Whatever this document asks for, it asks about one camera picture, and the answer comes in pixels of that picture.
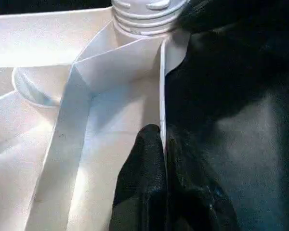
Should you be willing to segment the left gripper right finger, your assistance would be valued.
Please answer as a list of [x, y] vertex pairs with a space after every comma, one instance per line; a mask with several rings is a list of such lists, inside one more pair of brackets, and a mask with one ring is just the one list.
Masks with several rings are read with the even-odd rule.
[[167, 170], [176, 227], [187, 231], [238, 230], [233, 205], [191, 132], [168, 127]]

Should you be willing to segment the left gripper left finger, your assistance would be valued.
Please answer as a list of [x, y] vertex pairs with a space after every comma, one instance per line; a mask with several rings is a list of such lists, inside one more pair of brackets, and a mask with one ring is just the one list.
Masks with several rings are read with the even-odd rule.
[[160, 128], [144, 126], [117, 178], [111, 231], [164, 231], [167, 180]]

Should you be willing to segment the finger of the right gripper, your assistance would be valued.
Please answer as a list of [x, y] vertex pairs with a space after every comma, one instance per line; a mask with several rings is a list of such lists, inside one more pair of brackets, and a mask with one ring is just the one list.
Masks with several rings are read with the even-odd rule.
[[175, 25], [184, 31], [200, 33], [233, 23], [234, 2], [232, 0], [191, 0]]

